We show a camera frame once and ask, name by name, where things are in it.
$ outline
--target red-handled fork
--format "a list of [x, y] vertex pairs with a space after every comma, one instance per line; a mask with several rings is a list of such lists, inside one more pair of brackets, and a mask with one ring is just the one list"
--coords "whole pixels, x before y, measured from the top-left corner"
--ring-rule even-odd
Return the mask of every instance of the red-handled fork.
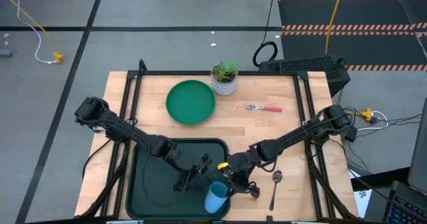
[[282, 108], [280, 107], [257, 107], [255, 105], [250, 105], [249, 103], [246, 103], [246, 109], [249, 110], [264, 110], [264, 111], [277, 111], [277, 112], [282, 112]]

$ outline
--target blue cup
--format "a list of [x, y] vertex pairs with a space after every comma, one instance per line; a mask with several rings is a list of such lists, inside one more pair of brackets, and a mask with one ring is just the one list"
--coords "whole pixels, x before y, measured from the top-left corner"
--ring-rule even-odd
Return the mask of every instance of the blue cup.
[[213, 182], [209, 186], [205, 199], [205, 209], [208, 213], [217, 212], [224, 202], [226, 202], [228, 196], [228, 187], [220, 182]]

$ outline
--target laptop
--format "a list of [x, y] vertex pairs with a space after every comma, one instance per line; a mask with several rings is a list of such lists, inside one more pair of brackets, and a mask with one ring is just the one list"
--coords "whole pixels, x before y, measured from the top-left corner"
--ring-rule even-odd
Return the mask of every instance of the laptop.
[[427, 224], [427, 98], [408, 175], [409, 186], [394, 181], [383, 221]]

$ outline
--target potted plant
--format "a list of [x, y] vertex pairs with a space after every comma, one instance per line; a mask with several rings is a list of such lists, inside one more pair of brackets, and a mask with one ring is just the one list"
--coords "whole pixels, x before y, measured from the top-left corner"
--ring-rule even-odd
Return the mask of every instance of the potted plant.
[[211, 77], [212, 89], [218, 95], [230, 95], [236, 90], [238, 64], [232, 60], [223, 60], [213, 67]]

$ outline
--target metal spoon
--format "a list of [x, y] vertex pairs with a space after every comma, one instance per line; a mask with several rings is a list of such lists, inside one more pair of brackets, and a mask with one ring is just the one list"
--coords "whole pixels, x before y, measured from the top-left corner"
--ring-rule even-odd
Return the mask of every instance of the metal spoon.
[[273, 211], [274, 209], [274, 196], [276, 195], [276, 186], [282, 180], [282, 177], [283, 175], [281, 171], [275, 171], [273, 174], [274, 190], [273, 190], [272, 202], [270, 203], [270, 211]]

